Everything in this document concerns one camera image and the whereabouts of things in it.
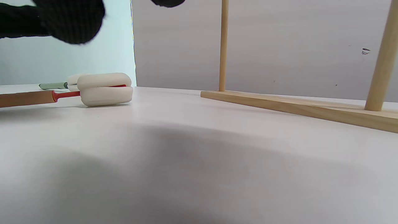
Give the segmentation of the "person's right hand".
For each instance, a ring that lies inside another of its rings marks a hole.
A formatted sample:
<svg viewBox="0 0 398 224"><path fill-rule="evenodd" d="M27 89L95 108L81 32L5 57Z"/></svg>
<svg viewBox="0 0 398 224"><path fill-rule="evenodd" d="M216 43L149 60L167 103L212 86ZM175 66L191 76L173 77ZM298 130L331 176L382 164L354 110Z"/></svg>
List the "person's right hand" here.
<svg viewBox="0 0 398 224"><path fill-rule="evenodd" d="M1 3L1 38L54 37L67 44L94 39L105 17L102 0L34 0L34 6Z"/></svg>

